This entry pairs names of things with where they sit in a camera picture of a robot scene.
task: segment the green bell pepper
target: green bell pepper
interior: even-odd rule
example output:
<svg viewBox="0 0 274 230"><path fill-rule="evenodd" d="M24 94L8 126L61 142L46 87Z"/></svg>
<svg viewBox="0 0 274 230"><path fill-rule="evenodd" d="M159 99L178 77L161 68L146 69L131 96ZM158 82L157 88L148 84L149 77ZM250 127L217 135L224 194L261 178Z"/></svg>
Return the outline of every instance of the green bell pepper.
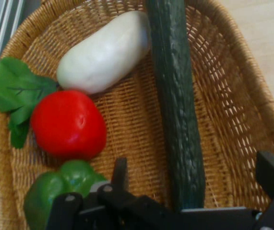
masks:
<svg viewBox="0 0 274 230"><path fill-rule="evenodd" d="M77 192L86 197L93 184L105 180L87 162L81 160L67 161L57 172L40 175L24 200L24 212L30 229L46 228L52 202L58 195Z"/></svg>

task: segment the basket weave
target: basket weave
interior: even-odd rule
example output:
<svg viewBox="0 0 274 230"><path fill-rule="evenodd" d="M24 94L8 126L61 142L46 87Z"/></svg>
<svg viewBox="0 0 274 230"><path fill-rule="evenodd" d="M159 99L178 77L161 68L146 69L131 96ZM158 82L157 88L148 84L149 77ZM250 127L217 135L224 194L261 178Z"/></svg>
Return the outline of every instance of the basket weave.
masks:
<svg viewBox="0 0 274 230"><path fill-rule="evenodd" d="M136 0L44 1L19 27L2 56L20 58L55 79L60 58L117 15L144 10ZM264 209L269 199L254 177L256 150L274 152L274 100L233 19L215 1L187 2L195 106L206 173L206 207ZM91 164L110 179L128 157L130 192L169 205L169 178L153 64L148 55L117 86L94 101L108 128L105 150ZM30 131L10 146L0 113L0 230L27 229L23 199L35 178L61 162L41 151Z"/></svg>

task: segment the green leaf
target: green leaf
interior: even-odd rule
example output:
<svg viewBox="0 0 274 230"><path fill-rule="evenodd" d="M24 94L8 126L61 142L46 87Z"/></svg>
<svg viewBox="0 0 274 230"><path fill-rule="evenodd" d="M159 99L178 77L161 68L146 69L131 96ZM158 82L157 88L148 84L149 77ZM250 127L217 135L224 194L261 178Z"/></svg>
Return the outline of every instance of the green leaf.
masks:
<svg viewBox="0 0 274 230"><path fill-rule="evenodd" d="M9 122L9 129L11 131L11 145L17 149L24 147L24 143L27 139L29 131L29 120L16 125L13 122Z"/></svg>
<svg viewBox="0 0 274 230"><path fill-rule="evenodd" d="M56 90L54 80L35 75L21 60L0 60L0 111L11 113L9 129L14 147L23 147L35 106Z"/></svg>

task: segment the wooden floor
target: wooden floor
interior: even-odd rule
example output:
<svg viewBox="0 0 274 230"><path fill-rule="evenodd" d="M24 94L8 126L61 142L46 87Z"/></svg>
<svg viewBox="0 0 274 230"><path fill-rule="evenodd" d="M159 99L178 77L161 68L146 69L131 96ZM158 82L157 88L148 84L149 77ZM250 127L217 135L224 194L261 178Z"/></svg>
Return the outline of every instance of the wooden floor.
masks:
<svg viewBox="0 0 274 230"><path fill-rule="evenodd" d="M274 0L219 0L230 12L274 96Z"/></svg>

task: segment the cucumber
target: cucumber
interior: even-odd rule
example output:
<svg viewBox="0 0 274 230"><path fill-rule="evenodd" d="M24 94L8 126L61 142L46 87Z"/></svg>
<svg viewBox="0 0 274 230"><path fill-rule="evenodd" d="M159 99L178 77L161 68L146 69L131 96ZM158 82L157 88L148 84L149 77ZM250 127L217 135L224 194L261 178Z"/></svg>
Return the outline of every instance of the cucumber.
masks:
<svg viewBox="0 0 274 230"><path fill-rule="evenodd" d="M204 206L205 173L194 108L184 0L146 0L155 81L175 211Z"/></svg>

